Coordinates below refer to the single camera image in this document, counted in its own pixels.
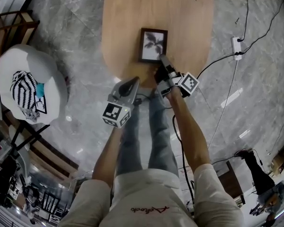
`framed photo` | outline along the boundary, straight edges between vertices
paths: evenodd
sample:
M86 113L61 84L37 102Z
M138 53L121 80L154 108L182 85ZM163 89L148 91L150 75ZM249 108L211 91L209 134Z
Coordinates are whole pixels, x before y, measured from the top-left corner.
M36 111L39 111L39 112L44 113L44 114L47 114L45 96L43 96L41 98L38 98L36 96L36 92L34 92L34 96L35 96Z
M166 54L167 30L142 28L138 61L160 63L160 55Z

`marble floor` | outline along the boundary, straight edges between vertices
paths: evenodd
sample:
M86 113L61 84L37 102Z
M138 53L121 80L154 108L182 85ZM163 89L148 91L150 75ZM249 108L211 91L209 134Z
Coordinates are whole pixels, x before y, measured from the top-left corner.
M31 45L54 57L67 78L69 100L65 115L52 122L42 136L80 165L80 173L90 172L111 132L101 119L117 78L108 71L101 53L101 26L104 0L33 0L29 5L40 25ZM247 48L263 35L282 0L249 0ZM242 36L246 17L246 0L214 0L212 45L207 65L232 53L231 38ZM199 88L186 100L210 146L212 162L231 157L238 149L257 150L264 167L284 144L284 5L272 23L268 35L258 41L239 61L231 89L232 99L222 114L236 62L227 58L215 63L200 77ZM172 112L169 124L172 126ZM143 166L151 151L148 105L141 106L140 142ZM181 147L173 130L171 143L178 167L182 167ZM245 163L231 163L243 191L252 187ZM215 165L218 174L226 164ZM179 169L185 199L189 191L183 169Z

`leg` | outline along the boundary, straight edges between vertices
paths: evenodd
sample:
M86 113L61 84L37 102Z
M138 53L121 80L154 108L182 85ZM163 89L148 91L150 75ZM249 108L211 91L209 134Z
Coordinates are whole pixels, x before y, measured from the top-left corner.
M126 122L117 160L116 176L142 170L139 143L139 106Z
M150 127L152 149L148 168L162 169L178 176L177 162L170 145L166 109L159 96L150 101Z
M274 187L274 180L271 179L270 176L265 172L263 172L261 167L257 164L257 160L253 152L248 152L244 159L251 171L252 179L254 180L258 195L261 195L262 193Z

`black and white striped fabric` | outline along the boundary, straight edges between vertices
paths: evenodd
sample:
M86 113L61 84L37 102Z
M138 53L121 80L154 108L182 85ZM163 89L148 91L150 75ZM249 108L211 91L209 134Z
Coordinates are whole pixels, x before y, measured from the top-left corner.
M17 71L13 76L10 92L16 103L25 109L33 109L35 111L36 81L31 73L26 71Z

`power strip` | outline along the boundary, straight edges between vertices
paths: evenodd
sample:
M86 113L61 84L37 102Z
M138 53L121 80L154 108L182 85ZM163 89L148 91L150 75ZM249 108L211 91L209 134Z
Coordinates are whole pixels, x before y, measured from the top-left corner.
M240 39L240 38L239 37L233 37L231 39L233 53L241 52L241 42L238 42L238 39ZM234 55L234 59L236 61L239 61L239 60L242 59L242 55Z

